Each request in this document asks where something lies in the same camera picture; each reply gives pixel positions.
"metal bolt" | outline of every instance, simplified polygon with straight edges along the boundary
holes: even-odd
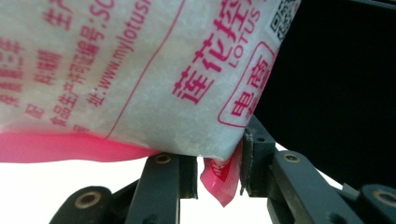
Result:
[[[394,193],[384,191],[382,189],[377,189],[373,192],[373,195],[381,203],[384,203],[391,207],[396,207],[396,195]]]
[[[256,141],[258,141],[260,143],[263,143],[263,142],[265,142],[265,138],[259,137],[259,138],[256,139]]]
[[[301,161],[300,157],[298,157],[294,154],[291,154],[291,153],[284,154],[283,160],[288,161],[288,162],[293,162],[293,163],[297,163],[297,162]]]
[[[171,160],[171,157],[165,154],[161,154],[155,157],[155,162],[159,164],[166,164]]]
[[[85,192],[76,198],[75,207],[79,209],[92,207],[99,203],[101,197],[102,195],[99,191],[93,190]]]

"black background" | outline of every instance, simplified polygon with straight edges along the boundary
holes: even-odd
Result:
[[[340,183],[396,188],[395,76],[396,11],[303,0],[255,115]]]

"plastic bag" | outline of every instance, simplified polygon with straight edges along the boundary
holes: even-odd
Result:
[[[0,161],[227,160],[299,4],[0,2]]]

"black plastic part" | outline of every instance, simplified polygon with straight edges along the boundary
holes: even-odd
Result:
[[[180,198],[198,199],[197,158],[192,156],[178,156],[180,162]]]
[[[359,192],[346,183],[343,184],[342,191],[353,198],[357,198],[359,196]]]
[[[293,215],[285,204],[278,203],[269,198],[267,208],[273,224],[294,223]]]
[[[103,187],[87,187],[72,194],[49,224],[100,224],[111,219],[111,192]]]
[[[111,213],[114,215],[112,224],[123,224],[128,216],[129,206],[137,188],[139,180],[126,186],[113,194],[113,203],[111,204]]]
[[[276,153],[272,174],[294,223],[363,223],[305,156],[293,151]]]
[[[147,159],[126,224],[179,222],[179,160],[162,153]]]
[[[374,7],[383,7],[386,9],[396,10],[396,1],[394,0],[350,0],[350,1],[363,3]]]
[[[266,172],[277,152],[274,138],[253,116],[245,129],[241,167],[241,194],[246,189],[250,197],[267,197]]]
[[[363,186],[356,211],[366,223],[396,223],[396,189],[382,185]]]

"qr code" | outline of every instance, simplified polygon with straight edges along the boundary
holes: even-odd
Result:
[[[300,1],[281,0],[269,24],[276,42],[280,44],[288,32]]]

